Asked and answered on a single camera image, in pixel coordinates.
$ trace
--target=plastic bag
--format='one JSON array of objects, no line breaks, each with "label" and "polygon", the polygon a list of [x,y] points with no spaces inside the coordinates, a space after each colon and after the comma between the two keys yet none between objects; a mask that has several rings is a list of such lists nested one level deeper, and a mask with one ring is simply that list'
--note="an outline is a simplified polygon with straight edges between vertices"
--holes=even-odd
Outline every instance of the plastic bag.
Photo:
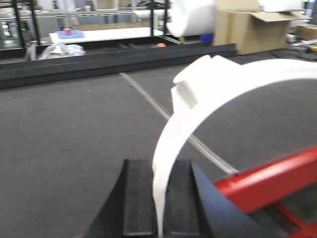
[{"label": "plastic bag", "polygon": [[54,43],[48,46],[41,54],[39,60],[55,59],[71,56],[83,56],[85,50],[80,45],[65,45],[63,43]]}]

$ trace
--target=blue object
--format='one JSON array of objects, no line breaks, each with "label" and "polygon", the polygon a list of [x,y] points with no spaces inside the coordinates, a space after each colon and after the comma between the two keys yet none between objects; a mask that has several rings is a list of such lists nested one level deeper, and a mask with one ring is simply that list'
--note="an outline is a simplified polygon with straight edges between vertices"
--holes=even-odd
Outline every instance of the blue object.
[{"label": "blue object", "polygon": [[65,35],[63,31],[56,31],[60,39],[74,39],[74,38],[83,38],[84,33],[81,30],[72,30],[71,35]]},{"label": "blue object", "polygon": [[203,34],[200,36],[201,42],[213,42],[214,34]]}]

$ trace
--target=white table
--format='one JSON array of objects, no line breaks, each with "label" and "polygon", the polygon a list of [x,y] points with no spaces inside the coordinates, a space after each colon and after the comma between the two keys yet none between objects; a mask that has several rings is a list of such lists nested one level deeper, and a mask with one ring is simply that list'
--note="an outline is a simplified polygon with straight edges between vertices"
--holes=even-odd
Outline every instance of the white table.
[{"label": "white table", "polygon": [[[111,29],[111,30],[98,30],[98,31],[83,31],[84,36],[82,38],[75,39],[60,39],[57,33],[50,33],[52,43],[78,43],[88,41],[104,41],[115,39],[127,39],[136,37],[150,36],[150,27],[140,28],[125,28],[125,29]],[[159,30],[154,30],[154,35],[162,35]]]}]

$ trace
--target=box flap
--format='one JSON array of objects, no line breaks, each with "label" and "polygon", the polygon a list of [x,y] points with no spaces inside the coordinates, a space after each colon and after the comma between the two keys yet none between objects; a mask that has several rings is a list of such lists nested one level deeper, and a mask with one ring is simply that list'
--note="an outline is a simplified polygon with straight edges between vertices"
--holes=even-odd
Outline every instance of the box flap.
[{"label": "box flap", "polygon": [[258,0],[215,0],[218,10],[258,10]]},{"label": "box flap", "polygon": [[297,12],[250,12],[249,14],[265,22],[310,19],[310,17]]},{"label": "box flap", "polygon": [[304,28],[307,28],[307,29],[317,29],[317,25],[313,25],[313,24],[303,24],[303,25],[298,25],[297,26],[298,28],[300,27],[304,27]]}]

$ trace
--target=red plastic piece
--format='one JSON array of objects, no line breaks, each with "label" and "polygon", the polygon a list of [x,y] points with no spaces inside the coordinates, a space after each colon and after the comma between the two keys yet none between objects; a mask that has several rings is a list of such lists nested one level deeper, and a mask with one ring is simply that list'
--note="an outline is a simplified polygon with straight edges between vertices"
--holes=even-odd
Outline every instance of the red plastic piece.
[{"label": "red plastic piece", "polygon": [[317,146],[217,182],[246,213],[268,206],[317,181]]},{"label": "red plastic piece", "polygon": [[317,222],[307,225],[280,202],[273,203],[271,208],[284,218],[288,224],[300,229],[288,236],[288,238],[317,238]]}]

